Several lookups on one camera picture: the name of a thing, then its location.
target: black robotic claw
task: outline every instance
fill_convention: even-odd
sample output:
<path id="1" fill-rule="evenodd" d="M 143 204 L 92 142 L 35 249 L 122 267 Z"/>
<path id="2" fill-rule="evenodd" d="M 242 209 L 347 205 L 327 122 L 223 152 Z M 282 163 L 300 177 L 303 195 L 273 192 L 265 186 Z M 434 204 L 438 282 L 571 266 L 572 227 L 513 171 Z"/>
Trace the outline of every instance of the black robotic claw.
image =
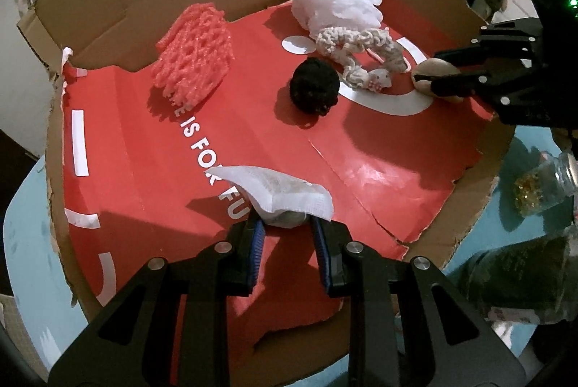
<path id="1" fill-rule="evenodd" d="M 578 0 L 532 0 L 538 18 L 481 27 L 472 45 L 441 51 L 436 58 L 482 70 L 451 77 L 416 75 L 430 80 L 439 96 L 478 95 L 502 122 L 512 125 L 578 129 L 578 76 L 574 58 L 578 39 Z M 495 59 L 527 60 L 530 67 L 503 68 Z"/>
<path id="2" fill-rule="evenodd" d="M 351 298 L 350 387 L 525 385 L 515 356 L 428 259 L 383 258 L 352 241 L 344 224 L 312 220 L 322 283 L 330 297 Z M 409 364 L 404 382 L 392 294 Z"/>

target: glass jar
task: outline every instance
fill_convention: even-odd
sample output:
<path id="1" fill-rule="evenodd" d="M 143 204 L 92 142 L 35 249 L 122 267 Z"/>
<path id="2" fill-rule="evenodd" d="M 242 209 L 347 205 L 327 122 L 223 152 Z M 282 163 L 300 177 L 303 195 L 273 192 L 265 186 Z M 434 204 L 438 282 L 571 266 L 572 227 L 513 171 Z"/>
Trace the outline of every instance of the glass jar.
<path id="1" fill-rule="evenodd" d="M 570 153 L 550 157 L 514 184 L 516 208 L 522 216 L 550 209 L 578 191 L 578 165 Z"/>
<path id="2" fill-rule="evenodd" d="M 578 315 L 578 228 L 470 258 L 460 292 L 491 321 L 550 324 Z"/>

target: white wall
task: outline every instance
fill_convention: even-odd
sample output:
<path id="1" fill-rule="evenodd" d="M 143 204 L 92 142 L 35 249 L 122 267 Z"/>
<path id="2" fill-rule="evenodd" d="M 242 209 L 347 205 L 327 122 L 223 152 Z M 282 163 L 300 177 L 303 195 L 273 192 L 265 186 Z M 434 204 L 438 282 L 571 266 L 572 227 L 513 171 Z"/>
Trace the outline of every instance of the white wall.
<path id="1" fill-rule="evenodd" d="M 18 0 L 0 0 L 0 129 L 40 156 L 52 87 L 16 28 L 19 19 Z"/>

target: cardboard box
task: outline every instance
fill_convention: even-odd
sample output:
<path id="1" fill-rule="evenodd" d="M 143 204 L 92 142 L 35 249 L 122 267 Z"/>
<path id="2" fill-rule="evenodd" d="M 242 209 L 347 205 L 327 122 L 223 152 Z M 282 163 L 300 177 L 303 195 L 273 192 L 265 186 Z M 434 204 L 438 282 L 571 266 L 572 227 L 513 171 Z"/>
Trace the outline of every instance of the cardboard box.
<path id="1" fill-rule="evenodd" d="M 19 28 L 54 79 L 55 96 L 48 126 L 47 189 L 55 248 L 73 293 L 87 318 L 100 310 L 82 272 L 68 234 L 62 185 L 61 50 L 74 50 L 74 64 L 87 69 L 119 65 L 137 70 L 153 62 L 155 42 L 194 2 L 215 2 L 229 20 L 287 0 L 37 0 Z M 464 46 L 484 23 L 464 0 L 401 0 L 441 30 L 454 46 Z M 402 18 L 398 23 L 403 25 Z M 456 183 L 452 196 L 407 258 L 428 256 L 443 266 L 489 200 L 513 128 L 490 123 L 479 145 L 483 158 Z M 306 377 L 346 354 L 349 310 L 313 326 L 266 336 L 254 356 L 231 373 L 233 385 L 273 386 Z"/>

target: red cardboard sheet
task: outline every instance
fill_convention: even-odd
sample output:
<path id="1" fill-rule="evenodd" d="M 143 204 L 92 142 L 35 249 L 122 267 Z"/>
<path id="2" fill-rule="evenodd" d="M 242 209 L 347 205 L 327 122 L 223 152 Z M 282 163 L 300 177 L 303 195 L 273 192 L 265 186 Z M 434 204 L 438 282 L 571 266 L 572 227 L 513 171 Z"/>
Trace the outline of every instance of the red cardboard sheet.
<path id="1" fill-rule="evenodd" d="M 162 97 L 150 66 L 136 73 L 116 66 L 91 70 L 66 88 L 70 236 L 103 304 L 150 258 L 193 257 L 246 217 L 243 197 L 206 175 L 213 165 L 257 165 L 320 183 L 333 197 L 334 219 L 345 222 L 354 239 L 400 259 L 406 249 L 390 233 L 417 240 L 453 180 L 479 158 L 475 146 L 489 114 L 470 100 L 436 100 L 414 115 L 396 116 L 340 96 L 326 117 L 300 113 L 288 81 L 305 56 L 285 51 L 281 41 L 306 33 L 289 5 L 240 19 L 230 31 L 231 71 L 194 112 Z M 415 65 L 410 52 L 406 58 Z M 413 91 L 408 73 L 393 82 L 386 103 L 388 95 Z M 268 228 L 253 295 L 229 301 L 231 358 L 241 360 L 268 331 L 311 324 L 338 308 L 320 285 L 309 229 Z"/>

